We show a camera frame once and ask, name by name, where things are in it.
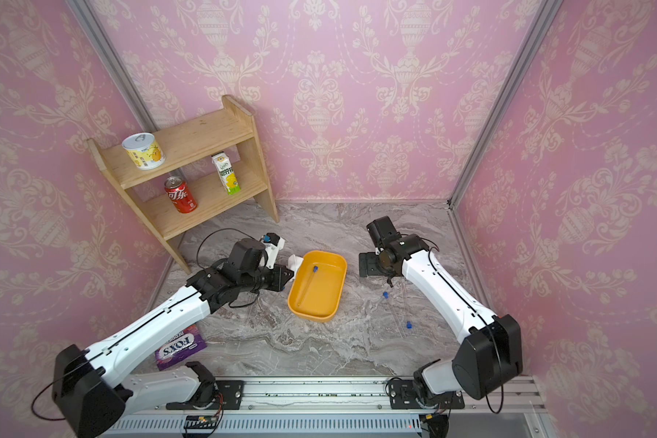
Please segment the white wiping cloth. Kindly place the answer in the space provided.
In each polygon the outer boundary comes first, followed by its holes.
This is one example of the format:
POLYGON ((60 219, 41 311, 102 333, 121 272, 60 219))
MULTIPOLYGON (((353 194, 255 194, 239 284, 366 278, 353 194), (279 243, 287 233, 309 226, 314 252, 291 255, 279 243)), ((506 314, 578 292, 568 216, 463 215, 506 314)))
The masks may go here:
POLYGON ((300 257, 299 255, 291 255, 288 258, 287 262, 287 267, 290 269, 294 274, 297 274, 299 271, 299 268, 302 266, 304 261, 303 257, 300 257))

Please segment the yellow plastic basin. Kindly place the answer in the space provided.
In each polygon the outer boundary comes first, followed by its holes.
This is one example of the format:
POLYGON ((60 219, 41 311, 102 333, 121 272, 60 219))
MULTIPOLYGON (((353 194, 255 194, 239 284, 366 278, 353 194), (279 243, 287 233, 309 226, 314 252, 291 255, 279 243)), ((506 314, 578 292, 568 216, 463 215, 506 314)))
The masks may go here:
POLYGON ((333 319, 339 308, 348 271, 347 260, 342 255, 319 250, 310 251, 303 258, 303 264, 295 274, 288 295, 289 310, 301 319, 328 322, 333 319), (298 308, 297 299, 300 290, 313 266, 319 266, 319 271, 312 282, 307 300, 301 308, 298 308))

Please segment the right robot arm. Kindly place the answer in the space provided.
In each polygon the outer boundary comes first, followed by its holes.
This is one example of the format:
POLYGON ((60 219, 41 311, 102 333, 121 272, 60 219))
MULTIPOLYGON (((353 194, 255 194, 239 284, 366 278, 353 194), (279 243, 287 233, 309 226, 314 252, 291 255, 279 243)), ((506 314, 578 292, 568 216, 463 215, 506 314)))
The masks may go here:
POLYGON ((450 361, 432 361, 414 372, 420 403, 434 406, 464 392, 485 399, 523 372, 521 328, 510 315, 499 317, 465 290, 440 264, 435 249, 418 235, 398 237, 359 254, 361 277, 402 277, 431 302, 448 324, 459 348, 450 361))

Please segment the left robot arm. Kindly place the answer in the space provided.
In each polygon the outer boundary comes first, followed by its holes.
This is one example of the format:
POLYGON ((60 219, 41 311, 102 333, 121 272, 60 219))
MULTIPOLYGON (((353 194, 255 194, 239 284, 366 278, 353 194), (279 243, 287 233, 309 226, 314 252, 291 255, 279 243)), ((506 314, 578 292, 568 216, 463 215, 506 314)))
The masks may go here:
POLYGON ((178 370, 134 374, 166 341, 242 293, 281 292, 302 266, 277 262, 283 238, 237 241, 231 254, 202 268, 169 299, 119 332, 84 350, 70 345, 55 359, 51 399, 78 437, 97 437, 120 418, 167 403, 205 408, 218 398, 214 375, 193 361, 178 370))

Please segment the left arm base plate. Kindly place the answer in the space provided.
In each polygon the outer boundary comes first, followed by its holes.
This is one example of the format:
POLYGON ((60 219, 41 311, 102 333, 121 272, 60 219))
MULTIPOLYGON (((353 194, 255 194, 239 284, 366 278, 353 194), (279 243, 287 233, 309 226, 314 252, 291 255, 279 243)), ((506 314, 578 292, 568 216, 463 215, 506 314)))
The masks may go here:
POLYGON ((245 383, 241 380, 216 381, 215 387, 203 386, 191 401, 184 403, 167 403, 168 411, 211 410, 238 411, 244 396, 245 383))

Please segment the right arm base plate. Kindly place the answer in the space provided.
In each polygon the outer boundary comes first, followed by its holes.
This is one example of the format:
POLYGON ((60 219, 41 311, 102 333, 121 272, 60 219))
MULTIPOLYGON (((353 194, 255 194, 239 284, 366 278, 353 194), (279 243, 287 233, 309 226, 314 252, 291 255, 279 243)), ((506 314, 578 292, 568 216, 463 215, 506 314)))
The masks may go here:
POLYGON ((465 408, 465 401, 461 392, 427 395, 426 390, 418 389, 412 379, 392 377, 386 381, 384 390, 390 398, 392 410, 422 409, 444 412, 465 408))

